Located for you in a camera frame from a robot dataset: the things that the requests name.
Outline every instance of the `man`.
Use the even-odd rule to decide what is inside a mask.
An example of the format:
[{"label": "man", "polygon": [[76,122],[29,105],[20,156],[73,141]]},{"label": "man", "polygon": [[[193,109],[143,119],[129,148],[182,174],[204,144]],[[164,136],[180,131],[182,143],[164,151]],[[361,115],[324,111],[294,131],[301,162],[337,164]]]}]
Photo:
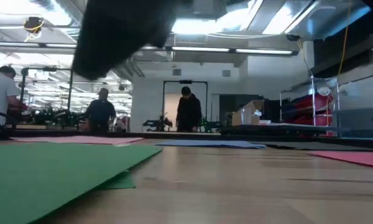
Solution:
[{"label": "man", "polygon": [[90,132],[93,134],[107,133],[109,120],[113,121],[116,117],[114,106],[108,101],[108,94],[109,91],[102,88],[98,93],[98,100],[92,101],[87,108]]},{"label": "man", "polygon": [[181,89],[181,94],[175,123],[177,131],[196,132],[201,119],[200,101],[187,86]]},{"label": "man", "polygon": [[[0,113],[7,114],[8,106],[20,107],[21,103],[17,99],[20,91],[16,87],[14,77],[16,72],[9,66],[0,68]],[[0,116],[0,125],[6,123],[6,118]]]}]

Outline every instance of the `pink paper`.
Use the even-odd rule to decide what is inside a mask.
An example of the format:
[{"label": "pink paper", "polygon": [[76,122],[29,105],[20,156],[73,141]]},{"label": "pink paper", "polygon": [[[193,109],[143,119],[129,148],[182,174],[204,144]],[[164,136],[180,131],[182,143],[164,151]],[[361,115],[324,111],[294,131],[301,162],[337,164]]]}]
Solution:
[{"label": "pink paper", "polygon": [[54,142],[54,143],[80,143],[80,144],[126,144],[140,141],[143,138],[104,138],[94,136],[69,136],[69,137],[37,137],[13,138],[22,142]]},{"label": "pink paper", "polygon": [[314,156],[373,166],[373,152],[311,152]]}]

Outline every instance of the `table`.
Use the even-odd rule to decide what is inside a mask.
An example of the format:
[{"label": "table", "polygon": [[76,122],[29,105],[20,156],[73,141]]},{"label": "table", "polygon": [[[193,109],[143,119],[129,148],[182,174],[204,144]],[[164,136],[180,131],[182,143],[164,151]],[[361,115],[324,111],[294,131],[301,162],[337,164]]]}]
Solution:
[{"label": "table", "polygon": [[373,224],[373,168],[303,151],[163,147],[132,175],[136,189],[90,192],[40,222]]}]

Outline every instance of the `green paper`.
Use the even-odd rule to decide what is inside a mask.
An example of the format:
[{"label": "green paper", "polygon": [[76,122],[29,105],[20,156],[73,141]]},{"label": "green paper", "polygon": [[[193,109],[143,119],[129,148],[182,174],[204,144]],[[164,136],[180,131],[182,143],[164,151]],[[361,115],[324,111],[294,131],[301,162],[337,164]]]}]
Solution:
[{"label": "green paper", "polygon": [[131,173],[126,170],[100,185],[97,190],[131,189],[135,187],[136,185],[132,181]]},{"label": "green paper", "polygon": [[0,224],[41,218],[160,151],[137,145],[0,145]]}]

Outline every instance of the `blue mat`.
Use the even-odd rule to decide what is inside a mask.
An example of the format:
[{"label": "blue mat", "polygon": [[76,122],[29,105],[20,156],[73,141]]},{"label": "blue mat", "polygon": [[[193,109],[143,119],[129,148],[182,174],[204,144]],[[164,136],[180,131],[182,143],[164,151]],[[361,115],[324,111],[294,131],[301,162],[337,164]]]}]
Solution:
[{"label": "blue mat", "polygon": [[264,149],[263,144],[253,144],[247,141],[215,141],[215,140],[171,140],[157,146],[190,146],[190,147],[231,147],[246,149]]}]

